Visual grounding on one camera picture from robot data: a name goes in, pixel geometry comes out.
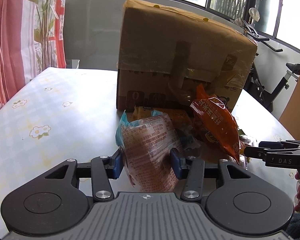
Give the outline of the orange snack bag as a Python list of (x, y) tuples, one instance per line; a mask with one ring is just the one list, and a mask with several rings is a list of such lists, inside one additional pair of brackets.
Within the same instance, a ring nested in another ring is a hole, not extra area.
[(208, 95), (200, 84), (196, 88), (196, 99), (190, 107), (222, 148), (239, 163), (238, 126), (224, 103), (219, 98)]

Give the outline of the red printed clear snack bag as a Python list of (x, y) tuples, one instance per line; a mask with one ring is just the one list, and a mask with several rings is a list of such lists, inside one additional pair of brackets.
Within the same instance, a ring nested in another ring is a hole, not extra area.
[(178, 179), (170, 150), (182, 150), (182, 146), (168, 114), (153, 110), (151, 116), (130, 122), (123, 113), (115, 140), (123, 150), (125, 170), (134, 188), (142, 192), (174, 190)]

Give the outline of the brown cardboard box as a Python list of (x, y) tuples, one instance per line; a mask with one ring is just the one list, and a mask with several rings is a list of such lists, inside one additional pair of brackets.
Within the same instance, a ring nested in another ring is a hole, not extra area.
[(232, 27), (179, 8), (126, 0), (116, 107), (184, 109), (202, 85), (232, 110), (257, 44)]

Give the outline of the green leafy plant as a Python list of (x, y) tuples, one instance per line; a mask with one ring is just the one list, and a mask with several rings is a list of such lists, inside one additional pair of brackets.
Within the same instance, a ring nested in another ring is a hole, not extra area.
[(34, 40), (41, 45), (37, 61), (42, 72), (52, 63), (52, 48), (49, 45), (50, 31), (54, 27), (58, 16), (53, 8), (56, 0), (29, 0), (35, 4), (38, 27), (34, 29)]

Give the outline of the snack pile behind bag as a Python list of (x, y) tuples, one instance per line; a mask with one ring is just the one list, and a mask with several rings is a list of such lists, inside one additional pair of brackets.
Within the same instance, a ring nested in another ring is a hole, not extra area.
[(194, 155), (207, 163), (217, 163), (220, 159), (235, 162), (235, 159), (204, 127), (197, 116), (191, 119), (187, 112), (181, 109), (156, 108), (155, 110), (168, 114), (184, 151), (194, 149)]

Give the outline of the red patterned curtain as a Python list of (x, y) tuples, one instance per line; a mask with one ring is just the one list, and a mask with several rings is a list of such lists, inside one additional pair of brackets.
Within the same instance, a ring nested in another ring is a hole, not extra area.
[[(58, 19), (50, 31), (49, 45), (53, 56), (50, 67), (65, 68), (65, 0), (56, 0), (53, 8)], [(0, 0), (0, 109), (41, 73), (37, 61), (41, 45), (34, 40), (34, 29), (37, 27), (33, 2)]]

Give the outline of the black exercise bike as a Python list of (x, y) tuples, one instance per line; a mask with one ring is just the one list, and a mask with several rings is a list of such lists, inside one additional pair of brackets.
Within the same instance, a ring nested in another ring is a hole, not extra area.
[(295, 81), (300, 78), (300, 63), (285, 64), (286, 73), (281, 77), (280, 81), (270, 92), (266, 89), (265, 85), (261, 82), (260, 75), (258, 73), (258, 67), (262, 67), (263, 70), (268, 69), (276, 73), (274, 60), (272, 59), (274, 54), (281, 54), (282, 48), (274, 48), (268, 42), (269, 38), (262, 36), (254, 27), (254, 23), (259, 22), (260, 13), (255, 8), (249, 9), (249, 20), (246, 21), (243, 18), (237, 18), (233, 21), (234, 24), (241, 27), (244, 30), (245, 36), (249, 36), (257, 42), (258, 49), (256, 58), (252, 64), (247, 80), (244, 85), (244, 90), (248, 92), (255, 100), (257, 100), (266, 110), (270, 113), (274, 109), (274, 100), (281, 93), (283, 89), (289, 88), (289, 79), (292, 77)]

